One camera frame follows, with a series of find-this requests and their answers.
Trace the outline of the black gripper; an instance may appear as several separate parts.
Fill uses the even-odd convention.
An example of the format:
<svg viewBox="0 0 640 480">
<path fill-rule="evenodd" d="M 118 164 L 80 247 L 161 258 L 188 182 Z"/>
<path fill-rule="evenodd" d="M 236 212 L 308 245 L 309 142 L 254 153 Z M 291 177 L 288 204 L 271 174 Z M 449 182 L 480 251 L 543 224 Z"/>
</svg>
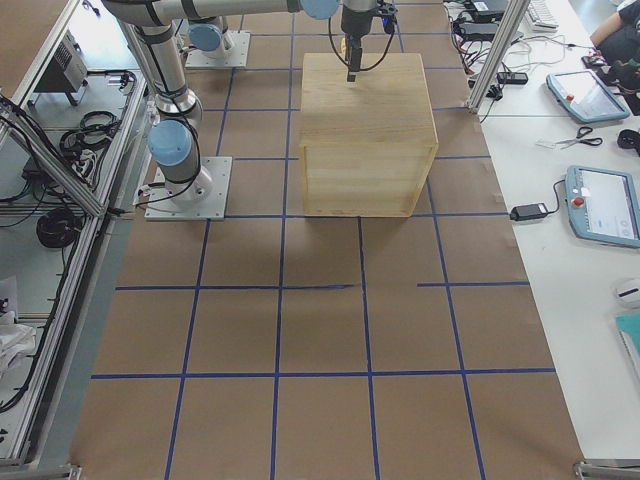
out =
<svg viewBox="0 0 640 480">
<path fill-rule="evenodd" d="M 375 0 L 343 0 L 341 30 L 346 34 L 346 62 L 348 65 L 347 81 L 355 82 L 361 70 L 361 39 L 354 36 L 365 36 L 371 31 L 373 17 L 376 14 Z"/>
</svg>

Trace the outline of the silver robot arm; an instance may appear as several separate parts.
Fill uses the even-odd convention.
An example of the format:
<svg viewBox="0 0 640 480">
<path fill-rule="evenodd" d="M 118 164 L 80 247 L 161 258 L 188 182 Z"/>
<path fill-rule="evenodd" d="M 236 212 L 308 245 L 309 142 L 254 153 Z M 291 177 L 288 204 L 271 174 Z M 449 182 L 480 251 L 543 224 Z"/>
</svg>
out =
<svg viewBox="0 0 640 480">
<path fill-rule="evenodd" d="M 186 117 L 191 110 L 201 117 L 197 96 L 187 84 L 174 39 L 173 22 L 178 19 L 209 20 L 214 17 L 276 12 L 305 12 L 316 20 L 330 19 L 342 10 L 347 80 L 361 71 L 362 38 L 380 15 L 380 1 L 106 1 L 106 9 L 134 32 L 133 55 L 147 68 L 145 79 L 155 89 L 155 103 L 165 118 Z"/>
<path fill-rule="evenodd" d="M 210 58 L 224 58 L 234 46 L 225 16 L 189 19 L 187 31 L 191 44 Z"/>
</svg>

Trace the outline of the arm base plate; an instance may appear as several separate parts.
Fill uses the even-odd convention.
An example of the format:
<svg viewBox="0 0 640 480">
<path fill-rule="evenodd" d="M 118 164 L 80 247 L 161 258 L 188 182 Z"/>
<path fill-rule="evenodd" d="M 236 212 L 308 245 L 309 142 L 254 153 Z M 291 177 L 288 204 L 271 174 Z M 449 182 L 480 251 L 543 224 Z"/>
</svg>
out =
<svg viewBox="0 0 640 480">
<path fill-rule="evenodd" d="M 192 48 L 186 60 L 187 69 L 244 68 L 248 63 L 249 31 L 222 32 L 214 25 L 192 25 L 189 39 Z"/>
<path fill-rule="evenodd" d="M 194 183 L 175 197 L 183 187 L 167 183 L 159 167 L 155 182 L 162 183 L 150 192 L 144 217 L 148 221 L 221 221 L 225 217 L 232 158 L 227 156 L 202 157 L 201 171 Z"/>
</svg>

